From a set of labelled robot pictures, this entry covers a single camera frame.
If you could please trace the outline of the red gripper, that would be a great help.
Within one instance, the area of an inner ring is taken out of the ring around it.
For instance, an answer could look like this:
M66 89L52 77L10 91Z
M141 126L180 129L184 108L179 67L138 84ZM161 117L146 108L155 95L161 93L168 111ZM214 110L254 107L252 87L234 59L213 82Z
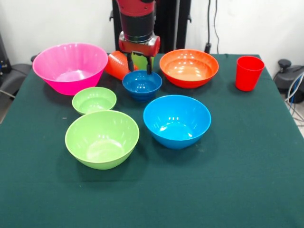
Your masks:
M132 60L132 52L138 53L146 57L147 74L152 74L152 57L156 56L160 49L161 39L159 36L152 36L149 40L142 43L135 43L127 40L124 35L120 35L118 39L119 48L122 52L127 53L127 63L130 72L134 71Z

